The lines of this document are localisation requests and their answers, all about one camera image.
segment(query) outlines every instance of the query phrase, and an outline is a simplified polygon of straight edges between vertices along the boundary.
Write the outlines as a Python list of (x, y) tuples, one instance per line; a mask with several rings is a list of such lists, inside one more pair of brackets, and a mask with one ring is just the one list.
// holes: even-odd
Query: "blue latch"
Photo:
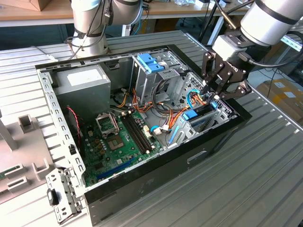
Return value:
[(214, 109), (217, 109), (217, 108), (218, 108), (218, 104), (217, 104), (216, 102), (211, 102), (210, 104), (212, 105), (212, 107), (213, 107)]
[(159, 72), (164, 70), (163, 66), (160, 66), (156, 59), (151, 57), (149, 53), (138, 54), (138, 60), (148, 70), (149, 73)]
[(194, 117), (197, 117), (197, 113), (194, 110), (188, 110), (183, 114), (185, 120), (190, 120)]

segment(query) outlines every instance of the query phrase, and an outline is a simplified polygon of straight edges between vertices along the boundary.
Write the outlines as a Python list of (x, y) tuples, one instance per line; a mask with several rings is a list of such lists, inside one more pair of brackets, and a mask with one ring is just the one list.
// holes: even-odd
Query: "desk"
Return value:
[[(113, 52), (175, 44), (198, 66), (205, 48), (181, 31), (108, 39)], [(41, 47), (60, 60), (65, 44)], [(35, 48), (0, 52), (0, 108), (9, 124), (20, 115), (38, 119), (57, 167), (62, 157), (34, 65), (50, 62)], [(188, 170), (97, 227), (280, 227), (303, 217), (303, 130), (257, 91), (239, 98), (251, 120), (212, 157)], [(58, 227), (41, 185), (0, 205), (5, 226)], [(84, 210), (66, 227), (89, 227)]]
[[(235, 0), (225, 7), (229, 10), (239, 5)], [(8, 26), (30, 26), (30, 25), (53, 25), (73, 23), (72, 9), (69, 0), (52, 0), (42, 12), (21, 9), (3, 5), (0, 9), (0, 27)], [(237, 10), (232, 15), (244, 15), (248, 9), (246, 7)], [(159, 18), (180, 18), (180, 17), (204, 17), (206, 14), (206, 4), (190, 4), (189, 6), (178, 6), (174, 2), (152, 2), (150, 4), (149, 19)]]

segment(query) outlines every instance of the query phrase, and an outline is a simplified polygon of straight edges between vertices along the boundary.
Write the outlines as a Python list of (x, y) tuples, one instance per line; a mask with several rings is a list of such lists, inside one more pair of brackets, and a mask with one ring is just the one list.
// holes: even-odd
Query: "expansion slot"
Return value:
[(106, 171), (104, 173), (99, 174), (97, 176), (97, 179), (100, 180), (102, 178), (106, 178), (106, 177), (108, 177), (108, 176), (110, 176), (110, 175), (112, 175), (112, 174), (114, 174), (116, 172), (119, 172), (122, 169), (125, 169), (126, 167), (130, 166), (130, 164), (132, 163), (133, 160), (134, 160), (134, 157), (131, 158), (130, 160), (128, 160), (127, 162), (125, 162), (125, 163), (123, 163), (123, 164), (121, 164), (121, 165), (119, 165), (119, 166), (117, 166), (117, 167), (115, 167), (115, 168), (113, 168), (111, 170), (108, 170), (108, 171)]
[(138, 128), (136, 122), (131, 115), (123, 116), (121, 118), (123, 125), (126, 127), (127, 131), (131, 135), (132, 139), (138, 146), (141, 154), (145, 154), (147, 151), (151, 151), (152, 147), (148, 140), (144, 136), (143, 132)]

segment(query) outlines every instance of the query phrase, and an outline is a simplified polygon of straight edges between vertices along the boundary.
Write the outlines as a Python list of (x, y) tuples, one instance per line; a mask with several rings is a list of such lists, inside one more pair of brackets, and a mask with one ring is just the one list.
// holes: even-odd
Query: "motherboard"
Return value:
[(83, 126), (81, 131), (81, 156), (86, 166), (87, 187), (163, 151), (137, 111), (102, 118)]

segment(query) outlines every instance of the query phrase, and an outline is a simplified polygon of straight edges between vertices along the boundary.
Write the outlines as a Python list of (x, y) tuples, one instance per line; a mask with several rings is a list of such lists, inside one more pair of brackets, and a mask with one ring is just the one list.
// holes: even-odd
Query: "slotted table surface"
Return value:
[[(113, 52), (177, 45), (197, 65), (204, 48), (181, 31), (108, 40)], [(65, 44), (42, 49), (60, 60), (71, 56)], [(2, 121), (37, 117), (56, 166), (62, 166), (60, 141), (34, 65), (50, 62), (34, 48), (0, 52)], [(256, 91), (238, 99), (253, 116), (214, 156), (145, 196), (101, 227), (292, 226), (303, 219), (303, 131)], [(9, 226), (57, 226), (44, 184), (0, 205)], [(90, 226), (86, 212), (65, 224)]]

